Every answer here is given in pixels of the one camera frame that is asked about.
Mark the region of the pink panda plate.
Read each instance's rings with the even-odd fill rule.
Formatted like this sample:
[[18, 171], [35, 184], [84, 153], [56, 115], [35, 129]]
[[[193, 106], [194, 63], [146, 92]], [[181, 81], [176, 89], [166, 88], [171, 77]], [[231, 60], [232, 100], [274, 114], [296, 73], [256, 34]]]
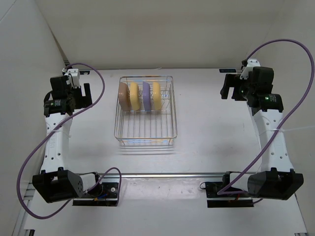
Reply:
[[123, 111], [131, 111], [129, 88], [126, 83], [119, 83], [118, 100]]

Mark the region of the yellow panda plate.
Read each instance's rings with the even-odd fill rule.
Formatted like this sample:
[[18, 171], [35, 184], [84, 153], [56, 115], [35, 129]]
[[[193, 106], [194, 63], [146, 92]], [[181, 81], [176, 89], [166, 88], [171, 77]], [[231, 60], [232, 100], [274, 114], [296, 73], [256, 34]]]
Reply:
[[130, 102], [134, 111], [140, 109], [139, 87], [136, 82], [131, 82], [130, 84]]

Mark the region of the purple panda plate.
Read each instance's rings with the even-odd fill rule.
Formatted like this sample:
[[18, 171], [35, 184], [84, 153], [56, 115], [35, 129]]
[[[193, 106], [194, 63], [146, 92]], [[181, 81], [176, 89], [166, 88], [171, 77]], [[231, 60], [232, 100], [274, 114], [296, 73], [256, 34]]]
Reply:
[[151, 96], [150, 96], [150, 84], [147, 82], [143, 82], [143, 92], [142, 92], [142, 98], [143, 98], [143, 105], [145, 111], [151, 110]]

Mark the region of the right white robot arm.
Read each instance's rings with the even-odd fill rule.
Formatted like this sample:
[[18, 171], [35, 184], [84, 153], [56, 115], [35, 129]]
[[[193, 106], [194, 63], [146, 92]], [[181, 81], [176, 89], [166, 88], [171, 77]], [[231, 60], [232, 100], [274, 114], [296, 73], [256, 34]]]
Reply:
[[253, 198], [288, 200], [304, 183], [303, 175], [296, 173], [289, 159], [285, 138], [280, 132], [283, 102], [272, 93], [274, 70], [255, 66], [242, 74], [226, 74], [220, 91], [227, 99], [233, 88], [232, 99], [246, 101], [261, 151], [260, 171], [248, 174], [228, 172], [223, 178], [219, 195], [233, 196], [246, 193]]

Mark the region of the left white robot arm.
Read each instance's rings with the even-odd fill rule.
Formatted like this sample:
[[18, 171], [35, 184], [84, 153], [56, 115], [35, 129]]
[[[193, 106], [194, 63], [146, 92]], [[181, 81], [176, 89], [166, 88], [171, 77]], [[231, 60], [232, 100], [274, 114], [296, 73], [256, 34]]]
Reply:
[[71, 70], [50, 79], [52, 90], [44, 98], [44, 116], [48, 141], [40, 173], [32, 177], [32, 183], [47, 203], [81, 198], [84, 192], [97, 197], [103, 192], [103, 184], [95, 172], [78, 175], [65, 161], [69, 151], [71, 115], [76, 109], [92, 104], [90, 85], [79, 82], [80, 73]]

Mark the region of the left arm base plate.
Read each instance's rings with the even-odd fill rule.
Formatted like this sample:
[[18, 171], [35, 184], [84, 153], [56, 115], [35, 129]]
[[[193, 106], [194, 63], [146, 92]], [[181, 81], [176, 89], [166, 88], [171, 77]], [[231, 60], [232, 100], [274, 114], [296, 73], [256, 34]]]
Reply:
[[82, 198], [74, 199], [76, 207], [117, 207], [120, 196], [120, 180], [114, 179], [101, 182], [99, 192], [96, 194], [85, 193]]

